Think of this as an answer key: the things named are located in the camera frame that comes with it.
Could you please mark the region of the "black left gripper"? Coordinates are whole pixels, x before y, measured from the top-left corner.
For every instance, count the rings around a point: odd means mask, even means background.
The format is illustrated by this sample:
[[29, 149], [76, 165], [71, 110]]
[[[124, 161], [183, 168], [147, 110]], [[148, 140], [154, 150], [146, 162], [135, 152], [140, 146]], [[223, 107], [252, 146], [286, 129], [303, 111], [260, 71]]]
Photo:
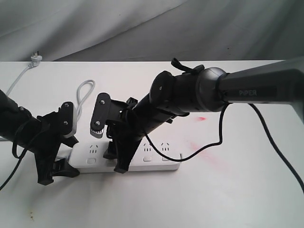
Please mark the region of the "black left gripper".
[[[34, 140], [38, 183], [47, 186], [54, 182], [53, 177], [74, 178], [79, 176], [79, 170], [72, 167], [67, 158], [55, 161], [61, 144], [59, 113], [51, 112], [45, 116], [38, 116], [37, 119], [41, 123], [39, 135]], [[73, 147], [79, 141], [74, 135], [63, 135], [62, 143], [68, 147]]]

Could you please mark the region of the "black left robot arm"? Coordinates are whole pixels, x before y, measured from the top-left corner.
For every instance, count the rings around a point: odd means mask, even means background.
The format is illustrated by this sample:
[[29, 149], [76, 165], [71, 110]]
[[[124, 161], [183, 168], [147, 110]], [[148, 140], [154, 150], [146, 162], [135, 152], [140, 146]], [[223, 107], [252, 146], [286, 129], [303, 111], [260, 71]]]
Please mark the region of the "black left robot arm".
[[78, 143], [76, 108], [64, 102], [58, 111], [33, 117], [31, 112], [0, 94], [0, 135], [13, 143], [12, 155], [22, 161], [26, 152], [34, 154], [38, 183], [49, 185], [53, 177], [73, 178], [80, 172], [66, 158], [57, 160], [60, 145], [72, 148]]

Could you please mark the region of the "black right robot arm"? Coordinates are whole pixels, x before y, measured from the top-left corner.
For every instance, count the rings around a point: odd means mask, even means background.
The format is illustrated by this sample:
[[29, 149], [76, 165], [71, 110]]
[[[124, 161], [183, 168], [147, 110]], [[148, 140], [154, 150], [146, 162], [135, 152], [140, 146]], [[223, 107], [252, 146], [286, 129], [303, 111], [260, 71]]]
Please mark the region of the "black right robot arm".
[[104, 157], [117, 161], [115, 172], [127, 172], [142, 138], [177, 116], [193, 112], [222, 114], [232, 103], [289, 104], [300, 118], [304, 116], [302, 57], [234, 73], [203, 65], [189, 68], [176, 59], [171, 63], [182, 74], [159, 73], [140, 101], [129, 98], [122, 102], [107, 93], [99, 94], [95, 106], [101, 109], [101, 123], [111, 139]]

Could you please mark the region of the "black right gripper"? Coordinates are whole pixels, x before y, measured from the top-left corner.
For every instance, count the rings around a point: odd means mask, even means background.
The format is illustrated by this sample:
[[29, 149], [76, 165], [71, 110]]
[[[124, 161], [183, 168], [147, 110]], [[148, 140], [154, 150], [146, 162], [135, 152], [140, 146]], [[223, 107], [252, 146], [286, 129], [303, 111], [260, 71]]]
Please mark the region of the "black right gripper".
[[147, 113], [147, 97], [140, 101], [130, 97], [126, 102], [107, 97], [105, 102], [107, 105], [106, 136], [112, 141], [109, 142], [103, 158], [117, 159], [114, 171], [126, 173], [143, 138], [139, 119]]

